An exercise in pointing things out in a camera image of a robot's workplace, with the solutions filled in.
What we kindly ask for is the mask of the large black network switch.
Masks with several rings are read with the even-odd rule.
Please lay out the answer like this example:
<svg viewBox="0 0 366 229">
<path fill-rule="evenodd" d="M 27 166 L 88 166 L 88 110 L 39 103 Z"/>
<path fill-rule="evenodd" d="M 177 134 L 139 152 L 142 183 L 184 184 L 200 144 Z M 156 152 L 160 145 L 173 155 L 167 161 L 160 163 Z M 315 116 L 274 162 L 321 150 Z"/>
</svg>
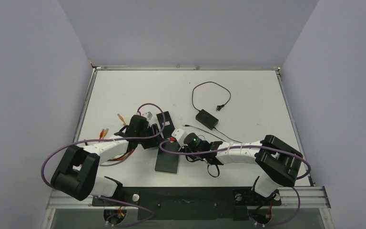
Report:
<svg viewBox="0 0 366 229">
<path fill-rule="evenodd" d="M 164 149 L 178 152 L 180 146 L 178 143 L 166 143 L 163 145 Z M 179 155 L 170 154 L 158 149 L 158 154 L 156 158 L 155 168 L 156 172 L 177 174 L 179 164 Z"/>
</svg>

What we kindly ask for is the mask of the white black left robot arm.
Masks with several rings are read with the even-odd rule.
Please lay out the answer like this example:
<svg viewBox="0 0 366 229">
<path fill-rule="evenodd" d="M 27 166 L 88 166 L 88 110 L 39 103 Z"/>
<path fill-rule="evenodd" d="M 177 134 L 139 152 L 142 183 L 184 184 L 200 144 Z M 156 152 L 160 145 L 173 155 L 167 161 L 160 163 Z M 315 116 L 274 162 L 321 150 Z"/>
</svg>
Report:
<svg viewBox="0 0 366 229">
<path fill-rule="evenodd" d="M 141 145 L 144 149 L 158 146 L 160 131 L 151 124 L 152 113 L 135 114 L 128 125 L 108 139 L 86 146 L 66 148 L 50 185 L 63 193 L 84 200 L 88 196 L 104 196 L 111 205 L 123 199 L 122 183 L 97 174 L 99 167 L 110 161 L 122 161 Z"/>
</svg>

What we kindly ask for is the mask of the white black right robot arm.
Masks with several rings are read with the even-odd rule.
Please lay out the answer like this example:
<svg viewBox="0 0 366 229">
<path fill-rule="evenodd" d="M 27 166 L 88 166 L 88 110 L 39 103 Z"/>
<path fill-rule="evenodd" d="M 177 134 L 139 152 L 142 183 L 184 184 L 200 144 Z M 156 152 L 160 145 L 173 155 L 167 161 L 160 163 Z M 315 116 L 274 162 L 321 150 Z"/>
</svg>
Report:
<svg viewBox="0 0 366 229">
<path fill-rule="evenodd" d="M 258 165 L 263 172 L 250 190 L 250 199 L 256 204 L 263 203 L 279 187 L 294 187 L 303 158 L 298 150 L 274 135 L 254 143 L 229 143 L 208 142 L 190 133 L 180 145 L 181 152 L 191 160 L 204 161 L 209 166 Z"/>
</svg>

